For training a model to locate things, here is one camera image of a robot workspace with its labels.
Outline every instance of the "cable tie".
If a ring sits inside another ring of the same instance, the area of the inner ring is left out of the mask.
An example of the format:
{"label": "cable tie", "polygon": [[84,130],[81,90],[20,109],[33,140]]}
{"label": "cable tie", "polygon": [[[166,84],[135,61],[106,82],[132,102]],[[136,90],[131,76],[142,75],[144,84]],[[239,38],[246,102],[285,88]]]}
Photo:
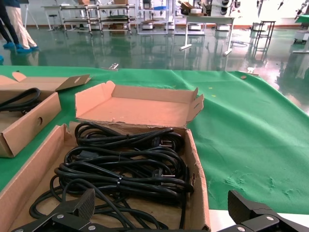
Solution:
{"label": "cable tie", "polygon": [[120,176],[118,181],[117,181],[117,186],[116,186],[117,189],[120,187],[120,183],[121,183],[122,178],[123,178],[123,175]]}
{"label": "cable tie", "polygon": [[119,152],[119,159],[118,159],[118,162],[120,162],[120,156],[122,154],[122,151]]}

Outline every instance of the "white pants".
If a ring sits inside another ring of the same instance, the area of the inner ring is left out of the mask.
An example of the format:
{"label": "white pants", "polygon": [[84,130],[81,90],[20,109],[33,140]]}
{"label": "white pants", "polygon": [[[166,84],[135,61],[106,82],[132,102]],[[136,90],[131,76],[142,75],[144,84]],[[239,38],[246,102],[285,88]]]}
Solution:
{"label": "white pants", "polygon": [[24,27],[20,8],[12,6],[6,6],[5,8],[23,48],[30,49],[30,47],[36,47],[37,44],[33,41]]}

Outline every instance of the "person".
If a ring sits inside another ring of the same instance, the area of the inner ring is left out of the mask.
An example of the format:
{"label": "person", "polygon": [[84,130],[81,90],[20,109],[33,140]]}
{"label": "person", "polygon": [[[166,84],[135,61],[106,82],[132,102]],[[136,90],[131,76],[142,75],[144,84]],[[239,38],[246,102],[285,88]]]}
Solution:
{"label": "person", "polygon": [[9,37],[8,33],[6,32],[3,24],[0,22],[0,33],[3,36],[3,38],[6,40],[6,44],[3,45],[4,48],[10,48],[16,46],[17,48],[20,48],[20,44],[18,41],[17,34],[15,32],[14,27],[12,26],[9,16],[6,12],[4,1],[0,0],[0,18],[5,24],[6,28],[8,29],[14,43],[12,42],[11,38]]}
{"label": "person", "polygon": [[8,16],[13,24],[13,27],[19,37],[22,47],[17,49],[18,53],[28,53],[39,47],[31,38],[26,28],[23,25],[23,20],[21,18],[20,4],[18,0],[4,0],[5,8]]}

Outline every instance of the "person's leg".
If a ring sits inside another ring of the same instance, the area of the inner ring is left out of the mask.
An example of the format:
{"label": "person's leg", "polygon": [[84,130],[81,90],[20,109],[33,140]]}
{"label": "person's leg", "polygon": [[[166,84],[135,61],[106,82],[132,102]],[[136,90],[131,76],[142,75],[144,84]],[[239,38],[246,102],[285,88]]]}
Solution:
{"label": "person's leg", "polygon": [[[2,18],[2,15],[4,15],[5,12],[6,12],[5,6],[4,6],[3,2],[0,0],[0,18]],[[12,42],[11,38],[9,37],[8,33],[6,32],[1,21],[0,21],[0,33],[4,37],[4,39],[6,40],[7,43]]]}
{"label": "person's leg", "polygon": [[10,22],[10,19],[9,19],[7,12],[6,12],[5,7],[2,9],[2,6],[1,6],[0,16],[1,16],[3,23],[5,24],[6,28],[8,29],[8,31],[9,31],[9,33],[10,33],[10,35],[11,35],[13,41],[14,41],[14,44],[19,44],[17,34],[15,32],[14,27],[12,26],[12,24]]}
{"label": "person's leg", "polygon": [[21,15],[18,13],[17,9],[20,10],[20,8],[6,6],[7,14],[9,16],[9,19],[12,22],[12,25],[13,25],[16,33],[17,33],[17,36],[20,40],[22,47],[26,50],[29,50],[30,46],[28,44],[28,39],[27,39],[27,36],[26,36],[26,33],[25,33],[23,21],[21,19]]}
{"label": "person's leg", "polygon": [[1,35],[4,37],[4,39],[6,40],[7,43],[11,43],[12,40],[10,39],[8,33],[6,32],[2,22],[0,21],[0,33]]}
{"label": "person's leg", "polygon": [[24,27],[23,20],[22,20],[22,18],[21,18],[21,9],[18,8],[18,7],[13,7],[13,8],[14,8],[16,17],[18,18],[18,26],[19,26],[20,28],[22,28],[23,34],[24,34],[24,36],[26,37],[29,46],[30,46],[30,47],[37,47],[37,44],[33,41],[33,39],[31,38],[31,36],[29,35],[28,31],[27,31],[26,28]]}

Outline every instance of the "metal stool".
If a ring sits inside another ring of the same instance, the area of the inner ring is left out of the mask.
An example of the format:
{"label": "metal stool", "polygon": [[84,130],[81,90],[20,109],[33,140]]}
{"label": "metal stool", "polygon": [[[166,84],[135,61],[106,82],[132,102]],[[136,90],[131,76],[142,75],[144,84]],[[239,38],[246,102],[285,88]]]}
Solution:
{"label": "metal stool", "polygon": [[53,25],[53,27],[52,27],[51,30],[58,30],[58,29],[59,29],[59,26],[58,26],[58,25],[56,26],[56,21],[55,21],[55,18],[56,18],[57,16],[58,16],[58,15],[56,15],[56,14],[50,14],[50,15],[49,15],[49,17],[52,17],[53,20],[54,20],[54,25]]}
{"label": "metal stool", "polygon": [[[266,38],[266,43],[268,42],[268,46],[269,46],[271,36],[272,36],[272,32],[273,32],[274,27],[275,27],[275,22],[276,21],[261,21],[260,26],[259,26],[259,30],[257,31],[256,41],[259,41],[260,38]],[[263,28],[264,24],[266,24],[266,23],[270,23],[270,26],[266,30],[267,34],[262,34],[262,28]]]}

